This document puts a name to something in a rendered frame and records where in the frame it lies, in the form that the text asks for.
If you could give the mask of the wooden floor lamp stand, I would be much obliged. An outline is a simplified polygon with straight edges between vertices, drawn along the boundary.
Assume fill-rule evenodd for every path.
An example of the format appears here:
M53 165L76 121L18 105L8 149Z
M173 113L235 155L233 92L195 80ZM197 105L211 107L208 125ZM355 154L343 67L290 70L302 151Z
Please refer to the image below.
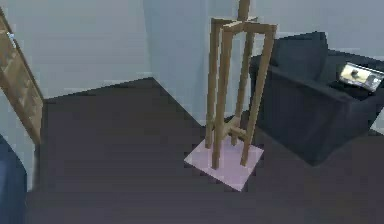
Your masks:
M251 17L249 9L250 0L239 0L236 19L211 20L205 138L184 159L187 164L236 191L244 189L250 174L263 155L261 148L252 145L252 139L277 30L275 24L263 24L256 17ZM239 33L245 35L245 47L237 102L234 116L226 120L225 106L233 39ZM264 36L263 49L248 123L243 129L240 124L245 87L257 34Z

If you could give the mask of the silver laptop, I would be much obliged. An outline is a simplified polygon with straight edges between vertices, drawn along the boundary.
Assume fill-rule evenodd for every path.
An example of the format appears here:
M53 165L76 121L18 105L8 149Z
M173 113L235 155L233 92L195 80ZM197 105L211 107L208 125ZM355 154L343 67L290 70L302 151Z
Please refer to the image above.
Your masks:
M384 83L384 72L347 62L339 74L339 80L375 92Z

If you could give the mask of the blue sofa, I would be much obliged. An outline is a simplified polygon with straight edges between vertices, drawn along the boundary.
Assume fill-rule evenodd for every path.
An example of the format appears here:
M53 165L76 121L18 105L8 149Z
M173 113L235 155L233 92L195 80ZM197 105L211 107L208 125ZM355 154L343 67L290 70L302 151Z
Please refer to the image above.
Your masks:
M26 170L0 134L0 224L25 224Z

